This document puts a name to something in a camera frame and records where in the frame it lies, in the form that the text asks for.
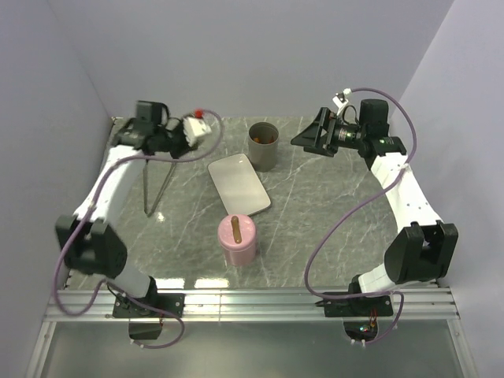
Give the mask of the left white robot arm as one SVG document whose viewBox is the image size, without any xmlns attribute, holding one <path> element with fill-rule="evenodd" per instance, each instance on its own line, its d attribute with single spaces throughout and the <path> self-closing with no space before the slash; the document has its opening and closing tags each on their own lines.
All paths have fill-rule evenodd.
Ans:
<svg viewBox="0 0 504 378">
<path fill-rule="evenodd" d="M 128 260 L 128 249 L 114 229 L 132 184 L 149 161 L 171 165 L 193 162 L 191 152 L 211 134 L 197 109 L 177 118 L 173 127 L 167 105 L 139 101 L 110 141 L 102 171 L 84 201 L 70 215 L 57 219 L 55 232 L 61 253 L 55 266 L 99 277 L 112 288 L 122 306 L 142 317 L 159 310 L 155 279 Z"/>
</svg>

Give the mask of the pink round lid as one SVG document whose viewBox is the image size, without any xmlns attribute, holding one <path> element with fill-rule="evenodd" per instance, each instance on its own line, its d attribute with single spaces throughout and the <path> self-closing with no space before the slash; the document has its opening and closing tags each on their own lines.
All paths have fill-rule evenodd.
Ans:
<svg viewBox="0 0 504 378">
<path fill-rule="evenodd" d="M 222 234 L 233 234 L 237 243 L 242 242 L 242 234 L 257 234 L 255 223 L 250 217 L 243 214 L 228 215 L 217 228 L 217 239 Z"/>
</svg>

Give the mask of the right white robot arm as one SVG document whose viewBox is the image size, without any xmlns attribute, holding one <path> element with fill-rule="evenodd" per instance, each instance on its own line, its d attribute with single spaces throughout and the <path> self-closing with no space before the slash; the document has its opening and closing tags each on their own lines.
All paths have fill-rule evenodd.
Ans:
<svg viewBox="0 0 504 378">
<path fill-rule="evenodd" d="M 337 112 L 322 107 L 291 145 L 325 157 L 333 157 L 341 147 L 356 150 L 391 207 L 398 234 L 385 251 L 383 263 L 357 276 L 346 294 L 318 295 L 330 303 L 347 301 L 353 313 L 363 315 L 374 307 L 375 297 L 390 295 L 407 284 L 445 277 L 458 230 L 431 207 L 410 166 L 413 153 L 399 137 L 389 134 L 387 101 L 362 100 L 353 124 L 344 120 L 347 101 L 339 96 L 334 101 Z"/>
</svg>

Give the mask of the pink cylindrical container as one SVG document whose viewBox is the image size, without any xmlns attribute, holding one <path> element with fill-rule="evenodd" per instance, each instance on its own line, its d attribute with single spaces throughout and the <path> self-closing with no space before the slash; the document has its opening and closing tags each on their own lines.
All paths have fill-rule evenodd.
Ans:
<svg viewBox="0 0 504 378">
<path fill-rule="evenodd" d="M 219 235 L 218 241 L 224 251 L 224 259 L 228 265 L 244 266 L 250 264 L 257 254 L 257 235 L 242 234 L 242 242 L 237 243 L 233 234 Z"/>
</svg>

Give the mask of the roasted chicken wing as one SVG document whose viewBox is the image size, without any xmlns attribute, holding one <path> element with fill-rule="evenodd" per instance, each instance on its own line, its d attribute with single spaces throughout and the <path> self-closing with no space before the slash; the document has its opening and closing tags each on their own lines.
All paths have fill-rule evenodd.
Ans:
<svg viewBox="0 0 504 378">
<path fill-rule="evenodd" d="M 267 145 L 267 144 L 271 144 L 271 143 L 274 143 L 275 142 L 275 138 L 273 136 L 269 137 L 269 138 L 265 138 L 265 137 L 253 137 L 253 141 L 258 143 L 258 144 L 264 144 L 264 145 Z"/>
</svg>

